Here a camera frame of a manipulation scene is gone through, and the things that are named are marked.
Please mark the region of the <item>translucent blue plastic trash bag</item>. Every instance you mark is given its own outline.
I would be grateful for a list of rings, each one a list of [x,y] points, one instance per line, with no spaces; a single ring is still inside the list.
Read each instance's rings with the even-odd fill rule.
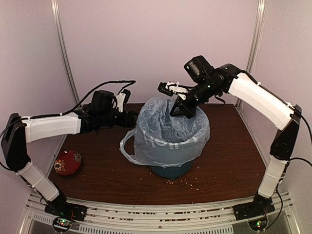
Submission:
[[[133,164],[180,167],[199,157],[210,139],[210,123],[199,107],[195,116],[172,117],[174,101],[152,97],[141,108],[136,127],[120,142],[120,151]]]

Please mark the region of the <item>teal plastic trash bin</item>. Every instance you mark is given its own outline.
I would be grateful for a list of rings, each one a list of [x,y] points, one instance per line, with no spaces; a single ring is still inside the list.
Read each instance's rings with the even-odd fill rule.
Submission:
[[[158,176],[169,180],[176,180],[180,176],[185,175],[192,167],[193,160],[182,164],[180,167],[150,166],[150,169]]]

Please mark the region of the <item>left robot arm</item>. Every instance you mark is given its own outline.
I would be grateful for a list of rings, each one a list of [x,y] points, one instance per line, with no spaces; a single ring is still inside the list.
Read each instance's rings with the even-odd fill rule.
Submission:
[[[6,162],[4,169],[15,172],[28,182],[59,216],[68,215],[70,205],[66,202],[66,196],[31,161],[27,144],[55,136],[86,134],[92,131],[98,133],[104,127],[134,127],[138,113],[123,108],[130,94],[129,90],[117,95],[109,91],[95,91],[89,104],[75,108],[67,114],[40,117],[11,114],[1,133],[0,146]]]

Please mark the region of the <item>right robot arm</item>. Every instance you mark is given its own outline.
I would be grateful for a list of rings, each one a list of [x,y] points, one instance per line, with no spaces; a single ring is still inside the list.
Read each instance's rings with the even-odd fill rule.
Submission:
[[[214,68],[203,56],[197,56],[188,61],[184,69],[195,86],[165,83],[169,94],[177,96],[171,116],[192,118],[198,105],[223,94],[246,104],[247,109],[241,110],[240,115],[266,163],[266,171],[250,204],[250,211],[254,215],[262,214],[286,174],[299,133],[301,108],[284,101],[247,71],[233,64]]]

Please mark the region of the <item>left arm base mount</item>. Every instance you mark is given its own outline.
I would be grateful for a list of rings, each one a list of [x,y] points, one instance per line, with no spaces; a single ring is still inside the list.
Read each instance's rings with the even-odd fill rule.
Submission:
[[[68,231],[72,224],[77,221],[84,221],[87,213],[87,207],[72,203],[65,204],[63,211],[58,211],[52,205],[47,204],[44,211],[48,214],[56,216],[52,221],[52,227],[55,231],[63,233]]]

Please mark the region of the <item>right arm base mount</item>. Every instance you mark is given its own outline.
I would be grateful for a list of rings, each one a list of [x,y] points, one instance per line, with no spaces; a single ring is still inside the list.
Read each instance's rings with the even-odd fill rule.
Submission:
[[[254,202],[242,203],[233,206],[236,221],[247,220],[253,231],[263,231],[269,224],[268,214],[275,211],[272,204],[264,207]]]

